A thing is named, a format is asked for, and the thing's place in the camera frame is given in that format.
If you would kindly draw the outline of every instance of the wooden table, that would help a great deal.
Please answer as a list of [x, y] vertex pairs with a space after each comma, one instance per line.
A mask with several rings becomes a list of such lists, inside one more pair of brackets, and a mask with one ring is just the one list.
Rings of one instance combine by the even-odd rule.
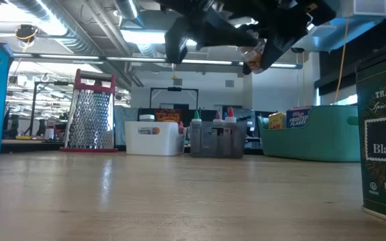
[[0, 241], [367, 240], [358, 163], [6, 154]]

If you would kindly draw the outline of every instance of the wall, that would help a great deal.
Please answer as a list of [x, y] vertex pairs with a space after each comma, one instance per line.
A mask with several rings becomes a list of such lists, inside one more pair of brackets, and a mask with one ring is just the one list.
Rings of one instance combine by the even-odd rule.
[[[137, 72], [137, 77], [144, 83], [143, 88], [132, 87], [131, 107], [148, 108], [150, 87], [172, 87], [172, 72], [160, 72], [154, 74], [149, 71]], [[243, 105], [243, 79], [238, 78], [233, 73], [196, 73], [196, 72], [176, 72], [177, 78], [182, 78], [182, 88], [199, 89], [200, 108], [214, 110], [216, 105]], [[235, 87], [225, 87], [226, 80], [234, 80]], [[153, 91], [151, 107], [159, 108], [160, 104], [189, 104], [190, 109], [196, 108], [196, 93], [190, 91], [168, 92], [162, 90]]]
[[[300, 106], [316, 105], [315, 81], [320, 79], [320, 53], [309, 53], [309, 59], [299, 71], [299, 104]], [[305, 88], [303, 88], [303, 76], [305, 76]]]
[[[199, 89], [199, 107], [218, 109], [221, 105], [237, 105], [261, 111], [286, 111], [295, 106], [315, 103], [314, 82], [320, 77], [319, 53], [310, 53], [304, 70], [270, 68], [261, 74], [239, 78], [233, 73], [176, 72], [183, 79], [183, 88]], [[132, 87], [131, 106], [149, 107], [150, 87], [173, 86], [172, 72], [137, 72], [145, 87]], [[226, 80], [234, 80], [235, 87], [225, 87]], [[154, 90], [152, 108], [171, 107], [172, 104], [189, 104], [196, 108], [195, 92], [168, 92]]]
[[243, 78], [243, 108], [253, 108], [253, 75]]
[[271, 68], [253, 75], [253, 108], [281, 112], [314, 105], [314, 82], [319, 78], [319, 53], [309, 54], [303, 70]]

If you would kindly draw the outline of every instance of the metal frame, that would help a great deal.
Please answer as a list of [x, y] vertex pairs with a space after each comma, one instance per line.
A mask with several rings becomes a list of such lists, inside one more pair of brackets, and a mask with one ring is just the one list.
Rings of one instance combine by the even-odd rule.
[[27, 133], [29, 131], [29, 135], [32, 136], [32, 130], [34, 128], [34, 118], [35, 118], [35, 104], [36, 104], [36, 101], [37, 101], [37, 94], [39, 94], [41, 92], [38, 92], [38, 85], [39, 84], [59, 84], [61, 85], [61, 83], [63, 83], [65, 85], [64, 82], [42, 82], [42, 81], [39, 81], [39, 82], [34, 82], [34, 97], [32, 98], [32, 109], [31, 109], [31, 122], [29, 123], [29, 128], [26, 130], [25, 133]]
[[[96, 73], [96, 72], [88, 72], [88, 71], [82, 71], [80, 69], [77, 69], [76, 71], [76, 76], [75, 76], [75, 82], [74, 82], [74, 94], [76, 94], [76, 90], [93, 90], [93, 92], [106, 92], [111, 94], [113, 100], [114, 100], [114, 95], [116, 93], [115, 91], [115, 75], [114, 74], [101, 74], [101, 73]], [[95, 83], [93, 86], [83, 84], [81, 82], [82, 79], [88, 79], [88, 80], [95, 80]], [[110, 87], [104, 87], [102, 84], [96, 85], [97, 82], [110, 82], [111, 85]], [[66, 125], [66, 136], [65, 136], [65, 144], [64, 147], [61, 147], [61, 151], [67, 151], [67, 152], [84, 152], [84, 153], [110, 153], [110, 152], [117, 152], [118, 149], [115, 148], [110, 148], [110, 149], [89, 149], [89, 148], [71, 148], [68, 147], [69, 144], [69, 138], [70, 138], [70, 126], [72, 124], [72, 119], [74, 118], [74, 113], [75, 110], [73, 110], [73, 103], [71, 103], [71, 108], [70, 108], [70, 117], [68, 118], [68, 124]], [[114, 110], [114, 102], [109, 101], [109, 103], [112, 103], [113, 105], [110, 106], [109, 108], [112, 108]]]
[[[198, 101], [199, 101], [199, 89], [192, 89], [192, 88], [178, 88], [176, 87], [178, 90], [180, 91], [183, 91], [183, 90], [193, 90], [196, 92], [196, 110], [198, 109]], [[167, 91], [170, 91], [170, 92], [174, 92], [173, 90], [171, 89], [174, 89], [174, 87], [168, 87], [168, 88], [150, 88], [150, 102], [149, 102], [149, 107], [151, 108], [151, 101], [152, 101], [152, 94], [153, 94], [153, 90], [167, 90]]]

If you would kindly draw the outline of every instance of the ceiling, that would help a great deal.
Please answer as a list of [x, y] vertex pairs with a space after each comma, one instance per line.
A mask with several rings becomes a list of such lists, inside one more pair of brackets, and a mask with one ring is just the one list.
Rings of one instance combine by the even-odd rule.
[[[84, 4], [84, 0], [53, 0], [58, 1], [59, 4], [66, 10], [67, 16], [70, 16], [76, 24], [75, 31], [84, 32], [91, 40], [97, 49], [99, 49], [106, 56], [125, 56], [123, 53], [125, 50], [121, 51], [119, 45], [120, 43], [114, 43], [108, 36], [109, 26], [105, 23], [104, 18], [99, 17], [98, 20], [104, 21], [104, 26], [107, 29], [105, 32], [102, 28], [102, 25], [99, 25], [97, 19], [92, 15], [90, 9], [87, 9]], [[117, 29], [122, 30], [135, 30], [137, 25], [129, 22], [122, 21], [121, 26], [119, 26], [119, 17], [115, 13], [114, 0], [102, 0], [96, 1], [101, 4], [102, 9], [105, 11], [105, 15], [112, 22]], [[329, 4], [338, 12], [338, 18], [334, 21], [331, 21], [325, 25], [319, 27], [313, 27], [310, 30], [310, 33], [304, 38], [301, 39], [295, 47], [305, 48], [307, 51], [331, 51], [333, 49], [339, 48], [343, 44], [344, 39], [344, 30], [346, 26], [346, 17], [351, 17], [350, 26], [348, 32], [348, 41], [356, 38], [358, 35], [364, 33], [368, 29], [372, 28], [374, 25], [378, 24], [385, 17], [384, 15], [371, 17], [367, 14], [356, 14], [356, 13], [346, 13], [344, 7], [349, 4], [357, 4], [358, 0], [327, 0]], [[167, 13], [162, 13], [159, 10], [159, 5], [151, 0], [138, 0], [139, 5], [141, 6], [140, 17], [144, 23], [145, 29], [147, 31], [160, 31], [164, 33], [174, 22], [175, 18], [179, 15], [174, 11], [169, 11]], [[233, 24], [247, 23], [251, 19], [242, 19]], [[26, 53], [40, 53], [40, 54], [65, 54], [70, 55], [72, 51], [69, 50], [66, 46], [61, 44], [63, 42], [64, 36], [49, 36], [47, 32], [40, 31], [37, 34], [37, 38], [34, 41], [34, 44], [25, 49], [24, 43], [19, 43], [15, 37], [15, 30], [19, 28], [21, 24], [31, 24], [38, 25], [42, 30], [45, 29], [42, 27], [43, 22], [37, 20], [34, 16], [24, 13], [22, 10], [18, 9], [14, 5], [0, 5], [0, 42], [9, 44], [11, 49], [14, 52]], [[126, 51], [132, 53], [133, 56], [141, 56], [137, 44], [127, 43]], [[154, 48], [157, 50], [159, 56], [165, 54], [165, 45], [164, 44], [154, 44]], [[222, 46], [222, 47], [213, 47], [213, 48], [203, 48], [201, 50], [196, 50], [194, 46], [189, 47], [189, 53], [186, 56], [186, 59], [193, 60], [228, 60], [228, 61], [242, 61], [240, 54], [237, 49], [232, 46]], [[278, 62], [281, 63], [295, 63], [299, 64], [299, 56], [295, 53], [288, 51], [285, 53]], [[11, 75], [19, 76], [19, 79], [24, 80], [23, 84], [11, 84], [9, 90], [13, 91], [13, 96], [9, 97], [8, 100], [11, 100], [11, 103], [19, 103], [23, 106], [29, 106], [29, 102], [22, 102], [20, 100], [31, 100], [31, 91], [34, 88], [34, 81], [41, 80], [43, 76], [50, 77], [49, 81], [52, 80], [63, 80], [63, 81], [72, 81], [72, 76], [75, 75], [75, 70], [77, 68], [82, 68], [83, 70], [90, 70], [95, 72], [101, 71], [101, 66], [99, 64], [93, 63], [75, 63], [72, 60], [34, 60], [34, 59], [23, 59], [21, 64], [12, 65], [10, 69]], [[126, 68], [123, 62], [113, 62], [112, 65], [118, 69], [120, 72], [125, 72]], [[133, 68], [137, 72], [171, 72], [171, 66], [168, 64], [145, 64], [145, 63], [134, 63]], [[179, 71], [183, 72], [226, 72], [226, 73], [236, 73], [240, 74], [242, 72], [242, 67], [237, 65], [232, 66], [219, 66], [219, 65], [198, 65], [198, 64], [182, 64], [176, 68]], [[60, 110], [68, 110], [70, 95], [72, 94], [72, 87], [66, 86], [47, 86], [47, 89], [51, 90], [42, 90], [38, 95], [38, 100], [45, 100], [46, 104], [43, 104], [43, 107], [49, 107], [51, 101], [60, 106], [64, 105], [65, 107], [58, 107], [54, 110], [53, 114], [57, 114]], [[59, 96], [55, 95], [55, 92], [64, 92]], [[123, 90], [119, 89], [119, 93], [123, 95], [122, 101], [119, 104], [129, 105], [130, 95]], [[23, 108], [22, 112], [27, 114], [29, 108]]]

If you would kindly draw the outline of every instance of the fluorescent light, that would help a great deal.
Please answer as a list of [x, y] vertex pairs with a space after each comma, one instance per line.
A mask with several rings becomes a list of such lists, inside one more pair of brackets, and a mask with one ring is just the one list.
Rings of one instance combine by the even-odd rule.
[[297, 64], [280, 64], [280, 63], [274, 63], [271, 65], [271, 68], [297, 68]]
[[183, 60], [183, 64], [221, 64], [231, 65], [231, 61], [218, 61], [218, 60]]
[[59, 98], [64, 98], [65, 94], [62, 94], [61, 92], [51, 92], [50, 94], [59, 97]]
[[[121, 30], [126, 42], [134, 44], [165, 44], [165, 32], [163, 31], [130, 31]], [[196, 42], [189, 39], [187, 46], [196, 46]]]
[[249, 23], [242, 23], [242, 24], [236, 24], [234, 27], [235, 28], [238, 28], [238, 27], [240, 27], [240, 26], [242, 26], [243, 24], [245, 24], [245, 25], [251, 25], [251, 24], [258, 24], [259, 22], [258, 21], [255, 21], [253, 18], [251, 18], [251, 20], [250, 20], [250, 22]]
[[52, 88], [50, 88], [48, 86], [44, 86], [44, 90], [54, 91], [54, 89], [52, 89]]
[[124, 107], [131, 107], [129, 104], [127, 103], [120, 103], [120, 102], [116, 102], [114, 103], [115, 106], [124, 106]]
[[129, 2], [129, 6], [131, 6], [131, 10], [132, 10], [132, 13], [135, 17], [138, 17], [138, 11], [137, 11], [137, 8], [135, 6], [135, 4], [133, 4], [133, 1], [132, 0], [127, 0]]
[[67, 56], [67, 55], [56, 55], [56, 54], [40, 54], [41, 58], [51, 59], [66, 59], [66, 60], [99, 60], [98, 56]]
[[24, 112], [17, 112], [16, 114], [21, 115], [21, 116], [30, 116], [30, 114], [24, 113]]
[[73, 64], [104, 64], [103, 61], [73, 60]]
[[130, 62], [166, 63], [166, 60], [164, 58], [107, 57], [107, 60], [112, 60], [112, 61], [130, 61]]
[[314, 27], [315, 27], [315, 25], [313, 23], [311, 23], [306, 28], [308, 29], [308, 31], [311, 31], [311, 29], [313, 29]]
[[91, 66], [90, 64], [63, 64], [63, 63], [47, 63], [47, 62], [28, 62], [22, 61], [20, 64], [17, 61], [14, 61], [10, 67], [10, 74], [14, 73], [17, 70], [17, 73], [34, 73], [44, 74], [48, 73], [47, 76], [56, 78], [61, 74], [74, 74], [77, 69], [90, 72], [102, 73], [97, 68]]
[[[24, 104], [30, 104], [33, 101], [32, 100], [12, 100], [7, 98], [5, 100], [6, 102], [12, 102], [12, 103], [24, 103]], [[36, 104], [71, 104], [71, 101], [62, 101], [62, 100], [36, 100]]]
[[46, 11], [49, 15], [49, 19], [40, 21], [38, 27], [44, 30], [48, 35], [62, 36], [68, 32], [66, 27], [59, 21], [59, 19], [48, 9], [47, 5], [42, 0], [36, 0], [36, 2]]
[[32, 58], [32, 54], [13, 53], [13, 57], [16, 58]]
[[48, 9], [42, 0], [36, 2], [46, 11], [50, 16], [45, 21], [38, 19], [34, 15], [27, 13], [14, 4], [8, 2], [7, 4], [0, 4], [0, 21], [2, 22], [17, 22], [19, 24], [33, 24], [49, 35], [64, 35], [68, 31], [58, 18]]

